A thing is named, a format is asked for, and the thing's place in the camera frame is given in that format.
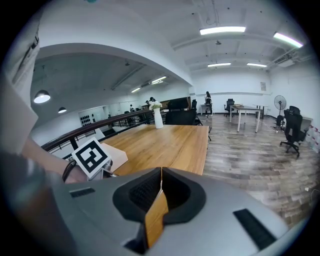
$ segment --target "white vase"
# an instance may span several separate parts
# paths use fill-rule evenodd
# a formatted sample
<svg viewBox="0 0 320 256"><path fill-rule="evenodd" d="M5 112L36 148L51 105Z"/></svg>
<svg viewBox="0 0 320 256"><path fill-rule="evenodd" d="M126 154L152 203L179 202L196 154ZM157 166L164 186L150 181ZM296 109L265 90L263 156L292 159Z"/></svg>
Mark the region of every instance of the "white vase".
<svg viewBox="0 0 320 256"><path fill-rule="evenodd" d="M164 127L164 123L162 122L162 117L160 114L160 108L155 108L154 110L154 123L155 128L160 129Z"/></svg>

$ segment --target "wooden floor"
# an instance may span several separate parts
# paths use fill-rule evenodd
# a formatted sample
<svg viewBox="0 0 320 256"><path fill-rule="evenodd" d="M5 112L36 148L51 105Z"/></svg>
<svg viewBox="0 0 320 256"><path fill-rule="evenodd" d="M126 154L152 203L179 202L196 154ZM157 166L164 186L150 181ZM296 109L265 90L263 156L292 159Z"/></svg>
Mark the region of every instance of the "wooden floor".
<svg viewBox="0 0 320 256"><path fill-rule="evenodd" d="M312 204L311 193L320 183L320 153L312 151L305 142L300 146L298 159L293 149L286 153L286 145L280 146L280 141L286 140L285 134L273 131L272 117L260 121L258 133L253 114L247 115L239 132L237 115L232 123L223 114L199 118L204 126L212 126L204 176L247 191L277 212L289 227L310 214L319 195L315 190Z"/></svg>

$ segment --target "fluorescent light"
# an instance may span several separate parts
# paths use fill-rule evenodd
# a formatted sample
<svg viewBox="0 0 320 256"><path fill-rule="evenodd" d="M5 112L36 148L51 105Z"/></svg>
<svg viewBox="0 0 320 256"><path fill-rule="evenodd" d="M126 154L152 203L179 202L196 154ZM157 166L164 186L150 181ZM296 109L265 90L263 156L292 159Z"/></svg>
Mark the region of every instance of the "fluorescent light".
<svg viewBox="0 0 320 256"><path fill-rule="evenodd" d="M208 68L210 67L217 67L217 66L229 66L231 63L217 63L217 64L209 64Z"/></svg>
<svg viewBox="0 0 320 256"><path fill-rule="evenodd" d="M157 81L159 81L159 80L165 79L165 78L166 78L166 76L163 76L163 77L161 77L161 78L158 78L158 79L152 81L151 84L154 83L154 82L157 82Z"/></svg>
<svg viewBox="0 0 320 256"><path fill-rule="evenodd" d="M140 90L141 88L137 88L137 89L134 89L133 91L132 91L132 93L134 93L134 92L136 92L136 91L138 91L138 90Z"/></svg>
<svg viewBox="0 0 320 256"><path fill-rule="evenodd" d="M274 38L278 38L278 39L283 40L283 41L286 41L287 43L292 44L292 45L294 45L294 46L296 46L298 48L304 46L303 44L301 44L301 43L297 42L296 40L293 40L292 38L287 37L287 36L285 36L283 34L275 33L273 37Z"/></svg>
<svg viewBox="0 0 320 256"><path fill-rule="evenodd" d="M48 100L50 100L50 95L46 90L40 90L36 93L36 95L34 96L34 103L44 103L47 102Z"/></svg>
<svg viewBox="0 0 320 256"><path fill-rule="evenodd" d="M66 108L62 106L62 107L59 108L58 113L61 114L61 113L66 112L66 111L67 111Z"/></svg>
<svg viewBox="0 0 320 256"><path fill-rule="evenodd" d="M255 63L247 63L247 66L257 66L257 67L265 68L267 65L255 64Z"/></svg>
<svg viewBox="0 0 320 256"><path fill-rule="evenodd" d="M161 84L161 83L163 83L164 81L162 81L162 80L160 80L160 81L156 81L156 82L153 82L153 83L151 83L152 85L156 85L156 84Z"/></svg>
<svg viewBox="0 0 320 256"><path fill-rule="evenodd" d="M223 32L245 32L245 26L216 26L211 28L200 29L201 35L207 35L212 33L223 33Z"/></svg>

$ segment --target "wooden tabletop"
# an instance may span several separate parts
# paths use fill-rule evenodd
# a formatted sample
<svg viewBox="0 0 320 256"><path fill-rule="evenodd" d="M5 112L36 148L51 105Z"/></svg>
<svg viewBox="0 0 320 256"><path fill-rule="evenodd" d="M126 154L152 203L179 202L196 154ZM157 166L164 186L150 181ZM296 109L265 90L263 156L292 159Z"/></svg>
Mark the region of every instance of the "wooden tabletop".
<svg viewBox="0 0 320 256"><path fill-rule="evenodd" d="M126 153L128 161L115 174L127 175L147 168L171 167L202 175L209 126L142 124L101 143Z"/></svg>

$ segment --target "white flower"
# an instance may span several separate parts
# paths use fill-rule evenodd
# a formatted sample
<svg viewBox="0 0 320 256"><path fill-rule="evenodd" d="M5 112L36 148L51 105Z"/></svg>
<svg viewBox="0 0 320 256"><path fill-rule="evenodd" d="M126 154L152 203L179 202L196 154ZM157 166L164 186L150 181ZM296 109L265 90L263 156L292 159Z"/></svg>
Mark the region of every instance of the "white flower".
<svg viewBox="0 0 320 256"><path fill-rule="evenodd" d="M151 101L149 104L149 110L159 109L162 107L162 104L159 101Z"/></svg>

